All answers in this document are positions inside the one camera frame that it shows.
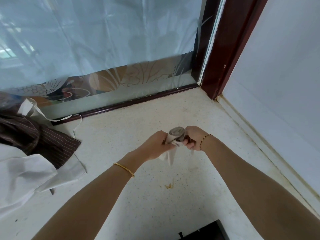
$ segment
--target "white curtain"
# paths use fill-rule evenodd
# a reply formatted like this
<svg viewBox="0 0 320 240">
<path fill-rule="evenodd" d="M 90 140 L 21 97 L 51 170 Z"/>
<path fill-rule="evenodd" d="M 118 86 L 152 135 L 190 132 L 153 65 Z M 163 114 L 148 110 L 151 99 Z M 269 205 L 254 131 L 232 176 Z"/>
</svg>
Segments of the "white curtain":
<svg viewBox="0 0 320 240">
<path fill-rule="evenodd" d="M 0 90 L 193 51 L 202 0 L 0 0 Z"/>
</svg>

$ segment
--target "forearm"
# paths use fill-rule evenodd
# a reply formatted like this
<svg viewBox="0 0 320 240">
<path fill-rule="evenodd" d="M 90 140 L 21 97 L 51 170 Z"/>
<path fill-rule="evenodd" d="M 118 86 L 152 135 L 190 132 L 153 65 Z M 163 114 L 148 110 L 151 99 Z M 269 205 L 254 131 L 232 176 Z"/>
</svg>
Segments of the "forearm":
<svg viewBox="0 0 320 240">
<path fill-rule="evenodd" d="M 264 239 L 320 239 L 319 220 L 276 181 L 213 136 L 202 149 Z"/>
<path fill-rule="evenodd" d="M 118 161 L 135 173 L 145 162 L 135 150 Z M 106 221 L 131 174 L 113 165 L 94 181 L 76 193 L 45 224 L 33 240 L 94 239 Z"/>
</svg>

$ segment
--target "bracelet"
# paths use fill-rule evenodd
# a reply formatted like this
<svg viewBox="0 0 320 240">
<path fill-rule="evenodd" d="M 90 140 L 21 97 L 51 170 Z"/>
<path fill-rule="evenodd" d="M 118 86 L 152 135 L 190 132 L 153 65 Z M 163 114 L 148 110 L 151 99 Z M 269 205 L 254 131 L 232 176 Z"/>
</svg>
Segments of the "bracelet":
<svg viewBox="0 0 320 240">
<path fill-rule="evenodd" d="M 129 173 L 131 173 L 131 175 L 132 175 L 132 178 L 134 178 L 134 174 L 133 174 L 133 172 L 131 172 L 129 169 L 127 169 L 125 166 L 122 166 L 121 164 L 119 164 L 119 163 L 114 163 L 113 165 L 118 165 L 119 167 L 122 167 L 123 169 L 125 169 L 125 170 L 127 170 Z"/>
<path fill-rule="evenodd" d="M 206 135 L 206 136 L 202 139 L 202 141 L 201 141 L 201 143 L 200 143 L 200 150 L 201 150 L 201 151 L 202 151 L 202 149 L 201 149 L 201 144 L 202 144 L 203 140 L 204 140 L 207 136 L 212 136 L 212 135 L 211 135 L 211 134 L 208 134 L 208 135 Z"/>
</svg>

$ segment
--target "brown striped cloth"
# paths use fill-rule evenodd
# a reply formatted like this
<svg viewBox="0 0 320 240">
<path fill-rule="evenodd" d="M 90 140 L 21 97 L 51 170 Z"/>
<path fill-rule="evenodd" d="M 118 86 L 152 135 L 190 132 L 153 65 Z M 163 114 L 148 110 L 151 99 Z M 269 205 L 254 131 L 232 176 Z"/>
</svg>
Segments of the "brown striped cloth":
<svg viewBox="0 0 320 240">
<path fill-rule="evenodd" d="M 17 147 L 27 156 L 40 154 L 56 169 L 62 167 L 81 144 L 29 117 L 3 110 L 0 111 L 0 143 Z"/>
</svg>

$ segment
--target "white sealant strip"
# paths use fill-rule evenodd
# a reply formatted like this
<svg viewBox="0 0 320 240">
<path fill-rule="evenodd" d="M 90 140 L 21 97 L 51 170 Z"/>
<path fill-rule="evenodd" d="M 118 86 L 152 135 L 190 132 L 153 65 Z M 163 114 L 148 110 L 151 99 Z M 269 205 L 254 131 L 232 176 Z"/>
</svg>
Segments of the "white sealant strip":
<svg viewBox="0 0 320 240">
<path fill-rule="evenodd" d="M 212 47 L 214 46 L 214 38 L 215 38 L 217 30 L 218 30 L 218 26 L 219 26 L 219 23 L 220 23 L 220 19 L 221 19 L 222 13 L 223 13 L 223 9 L 224 9 L 224 4 L 225 3 L 226 3 L 226 0 L 221 0 L 220 4 L 219 4 L 216 20 L 214 21 L 214 26 L 213 26 L 211 37 L 210 37 L 210 40 L 209 40 L 209 45 L 208 45 L 207 52 L 206 52 L 205 57 L 204 57 L 204 63 L 203 63 L 203 66 L 201 68 L 201 73 L 200 73 L 198 85 L 202 84 L 203 73 L 205 72 L 205 68 L 207 66 Z"/>
</svg>

